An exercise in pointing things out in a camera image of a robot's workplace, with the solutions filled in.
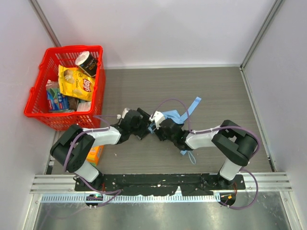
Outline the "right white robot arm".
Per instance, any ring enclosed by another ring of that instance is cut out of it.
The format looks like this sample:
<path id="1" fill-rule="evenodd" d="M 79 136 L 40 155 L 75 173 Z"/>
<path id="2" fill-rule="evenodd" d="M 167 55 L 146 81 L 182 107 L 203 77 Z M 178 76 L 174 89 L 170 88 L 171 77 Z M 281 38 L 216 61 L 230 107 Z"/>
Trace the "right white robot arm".
<path id="1" fill-rule="evenodd" d="M 222 188 L 234 184 L 236 174 L 248 165 L 260 148 L 260 140 L 256 135 L 231 120 L 225 120 L 214 128 L 188 131 L 168 118 L 154 122 L 154 127 L 159 139 L 171 141 L 180 151 L 216 147 L 224 154 L 226 160 L 217 175 Z"/>

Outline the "light blue folding umbrella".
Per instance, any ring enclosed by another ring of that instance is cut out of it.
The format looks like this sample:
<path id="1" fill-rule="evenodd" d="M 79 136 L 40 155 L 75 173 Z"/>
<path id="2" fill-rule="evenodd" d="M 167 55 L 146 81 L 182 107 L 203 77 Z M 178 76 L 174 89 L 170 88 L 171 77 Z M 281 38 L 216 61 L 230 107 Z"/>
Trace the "light blue folding umbrella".
<path id="1" fill-rule="evenodd" d="M 199 105 L 199 103 L 201 102 L 201 100 L 202 100 L 202 98 L 196 97 L 196 98 L 194 99 L 194 101 L 191 103 L 191 105 L 189 106 L 189 108 L 186 108 L 185 104 L 184 104 L 182 101 L 180 101 L 180 100 L 178 100 L 178 99 L 176 99 L 176 98 L 166 99 L 166 100 L 164 100 L 163 102 L 161 102 L 161 103 L 155 108 L 154 112 L 153 112 L 151 115 L 154 115 L 154 113 L 158 111 L 158 108 L 161 107 L 164 103 L 166 103 L 166 102 L 168 102 L 168 101 L 177 101 L 177 102 L 181 103 L 181 104 L 184 106 L 185 110 L 186 110 L 182 115 L 179 114 L 178 110 L 169 110 L 169 111 L 164 111 L 164 112 L 161 112 L 161 113 L 163 114 L 163 116 L 164 116 L 165 118 L 170 118 L 170 119 L 172 119 L 172 120 L 173 120 L 176 124 L 178 124 L 178 125 L 184 125 L 184 123 L 185 123 L 186 120 L 188 120 L 188 125 L 189 125 L 189 124 L 190 124 L 190 121 L 189 121 L 190 116 L 191 116 L 191 114 L 194 112 L 194 110 L 197 108 L 197 106 Z M 149 125 L 148 130 L 150 131 L 151 134 L 154 133 L 155 128 L 154 128 L 154 124 L 153 124 L 153 123 L 151 123 L 151 124 Z M 185 154 L 187 154 L 188 157 L 189 157 L 190 162 L 191 162 L 193 165 L 196 164 L 196 159 L 195 159 L 194 155 L 192 154 L 191 150 L 181 150 L 181 151 L 180 151 L 180 154 L 181 154 L 182 156 L 184 156 Z"/>

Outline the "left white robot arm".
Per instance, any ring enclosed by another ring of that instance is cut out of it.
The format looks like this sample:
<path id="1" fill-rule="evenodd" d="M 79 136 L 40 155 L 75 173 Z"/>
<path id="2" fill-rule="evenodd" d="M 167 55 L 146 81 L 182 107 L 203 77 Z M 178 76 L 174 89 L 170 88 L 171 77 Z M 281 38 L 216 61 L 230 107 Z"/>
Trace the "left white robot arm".
<path id="1" fill-rule="evenodd" d="M 103 174 L 86 158 L 91 148 L 121 144 L 135 135 L 143 139 L 149 134 L 150 115 L 142 109 L 125 109 L 119 121 L 105 128 L 82 128 L 71 125 L 51 147 L 50 155 L 68 171 L 79 176 L 95 190 L 104 183 Z"/>

